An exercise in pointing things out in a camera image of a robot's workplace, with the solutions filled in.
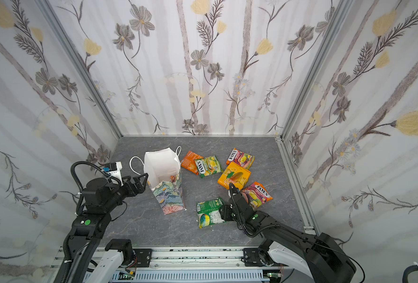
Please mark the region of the yellow mango Lot100 bag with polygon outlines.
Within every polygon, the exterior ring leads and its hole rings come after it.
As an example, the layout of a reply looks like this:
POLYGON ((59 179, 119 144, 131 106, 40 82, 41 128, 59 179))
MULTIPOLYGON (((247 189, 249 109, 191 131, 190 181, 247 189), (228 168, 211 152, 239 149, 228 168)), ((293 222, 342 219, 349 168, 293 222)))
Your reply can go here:
POLYGON ((237 189, 242 190, 249 181, 251 172, 234 162, 231 162, 221 177, 217 180, 217 183, 226 189, 230 188, 230 184, 233 184, 237 189))

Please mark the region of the red yellow Fox's candy bag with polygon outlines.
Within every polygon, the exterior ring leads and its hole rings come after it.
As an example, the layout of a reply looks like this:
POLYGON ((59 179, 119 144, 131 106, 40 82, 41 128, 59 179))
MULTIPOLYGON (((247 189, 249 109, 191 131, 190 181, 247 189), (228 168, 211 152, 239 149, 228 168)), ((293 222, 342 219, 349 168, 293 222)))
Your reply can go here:
POLYGON ((266 202, 273 200, 270 193, 258 182, 254 182, 250 186, 244 188, 241 190, 241 193, 247 203, 255 210, 266 202))

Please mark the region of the floral white paper bag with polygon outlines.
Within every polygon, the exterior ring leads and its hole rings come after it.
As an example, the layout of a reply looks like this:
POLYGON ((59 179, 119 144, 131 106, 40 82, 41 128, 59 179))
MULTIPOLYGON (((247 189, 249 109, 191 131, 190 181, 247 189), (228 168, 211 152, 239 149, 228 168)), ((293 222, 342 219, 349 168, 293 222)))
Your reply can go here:
POLYGON ((185 205, 182 197, 181 161, 179 155, 182 147, 175 150, 171 148, 154 152, 146 152, 140 159, 144 173, 148 174, 148 186, 165 215, 184 211, 185 205))

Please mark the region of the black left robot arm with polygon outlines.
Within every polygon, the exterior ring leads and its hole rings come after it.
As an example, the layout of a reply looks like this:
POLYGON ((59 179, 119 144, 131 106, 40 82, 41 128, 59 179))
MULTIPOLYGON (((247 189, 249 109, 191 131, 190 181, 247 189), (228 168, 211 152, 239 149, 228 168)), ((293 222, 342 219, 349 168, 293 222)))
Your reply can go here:
POLYGON ((111 213, 125 202, 144 193, 149 175, 143 173, 137 177, 115 177, 113 169, 119 169, 115 163, 99 167, 87 161, 77 161, 70 167, 70 173, 80 193, 76 207, 76 218, 70 232, 64 239, 62 248, 64 259, 55 277, 56 283, 81 283, 108 225, 113 221, 111 213), (87 165, 102 174, 83 186, 76 167, 87 165))

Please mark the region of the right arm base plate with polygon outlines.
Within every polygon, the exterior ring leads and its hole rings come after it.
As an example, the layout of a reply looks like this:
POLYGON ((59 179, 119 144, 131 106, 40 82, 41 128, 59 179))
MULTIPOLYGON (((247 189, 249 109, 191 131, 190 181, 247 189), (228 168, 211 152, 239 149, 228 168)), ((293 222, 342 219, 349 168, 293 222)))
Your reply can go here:
POLYGON ((241 261, 247 267, 279 266, 264 249, 244 248, 241 261))

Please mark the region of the green Fox's tea candy bag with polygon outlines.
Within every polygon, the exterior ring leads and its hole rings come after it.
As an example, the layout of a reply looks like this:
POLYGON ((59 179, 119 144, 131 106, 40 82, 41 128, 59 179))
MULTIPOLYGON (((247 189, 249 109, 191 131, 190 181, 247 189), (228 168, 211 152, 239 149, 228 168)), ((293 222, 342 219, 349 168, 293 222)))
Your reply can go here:
POLYGON ((198 227, 202 229, 206 226, 224 223, 220 209, 224 206, 221 198, 207 200, 197 203, 198 227))

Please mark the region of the orange snack packet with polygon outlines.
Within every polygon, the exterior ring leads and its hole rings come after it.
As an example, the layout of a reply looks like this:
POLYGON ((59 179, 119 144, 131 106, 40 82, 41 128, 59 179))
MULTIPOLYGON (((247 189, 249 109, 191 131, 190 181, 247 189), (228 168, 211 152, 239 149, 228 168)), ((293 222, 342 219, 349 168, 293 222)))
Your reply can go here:
POLYGON ((199 154, 196 154, 192 151, 189 151, 185 157, 183 158, 182 162, 181 162, 181 167, 183 167, 184 169, 198 175, 198 169, 197 169, 197 165, 195 163, 195 161, 197 159, 202 159, 203 157, 200 156, 199 154))

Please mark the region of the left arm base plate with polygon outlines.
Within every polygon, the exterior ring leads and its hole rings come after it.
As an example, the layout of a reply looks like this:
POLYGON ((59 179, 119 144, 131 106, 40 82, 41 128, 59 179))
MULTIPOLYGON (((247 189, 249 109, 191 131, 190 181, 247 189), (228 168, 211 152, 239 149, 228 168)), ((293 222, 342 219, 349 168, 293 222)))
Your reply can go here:
POLYGON ((103 259, 115 259, 121 267, 148 268, 152 259, 152 249, 134 248, 130 239, 112 239, 105 246, 103 259))

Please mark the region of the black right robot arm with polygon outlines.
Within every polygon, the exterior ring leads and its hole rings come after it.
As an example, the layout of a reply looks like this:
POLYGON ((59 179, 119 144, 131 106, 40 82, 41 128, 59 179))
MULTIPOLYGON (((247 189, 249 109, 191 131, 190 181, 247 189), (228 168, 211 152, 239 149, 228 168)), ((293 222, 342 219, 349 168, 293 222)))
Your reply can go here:
POLYGON ((287 265, 316 283, 350 283, 359 264, 348 256, 328 234, 312 235, 275 220, 268 213, 255 211, 239 189, 229 186, 229 204, 222 216, 231 220, 250 238, 264 241, 257 247, 263 265, 287 265))

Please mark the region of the green yellow Fox's candy bag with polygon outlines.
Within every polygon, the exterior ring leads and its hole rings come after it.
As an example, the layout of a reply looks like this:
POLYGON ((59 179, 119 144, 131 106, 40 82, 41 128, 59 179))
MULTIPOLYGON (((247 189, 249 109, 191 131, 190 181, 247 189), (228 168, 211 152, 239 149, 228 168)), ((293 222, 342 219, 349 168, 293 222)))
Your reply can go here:
POLYGON ((195 164, 200 178, 205 178, 207 176, 211 176, 217 173, 223 173, 224 171, 216 156, 195 159, 195 164))

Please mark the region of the aluminium front rail frame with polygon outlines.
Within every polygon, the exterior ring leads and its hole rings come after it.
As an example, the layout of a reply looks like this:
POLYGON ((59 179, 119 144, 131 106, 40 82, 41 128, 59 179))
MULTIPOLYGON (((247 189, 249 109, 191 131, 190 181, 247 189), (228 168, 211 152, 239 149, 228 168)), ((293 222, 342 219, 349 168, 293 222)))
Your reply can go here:
MULTIPOLYGON (((196 264, 200 266, 209 266, 211 264, 221 265, 222 259, 228 258, 228 253, 232 251, 231 247, 226 249, 216 247, 177 247, 166 249, 152 249, 152 259, 158 258, 170 265, 171 261, 176 264, 196 264)), ((101 280, 109 278, 109 276, 117 269, 120 264, 114 259, 102 259, 98 264, 94 273, 100 277, 101 280)))

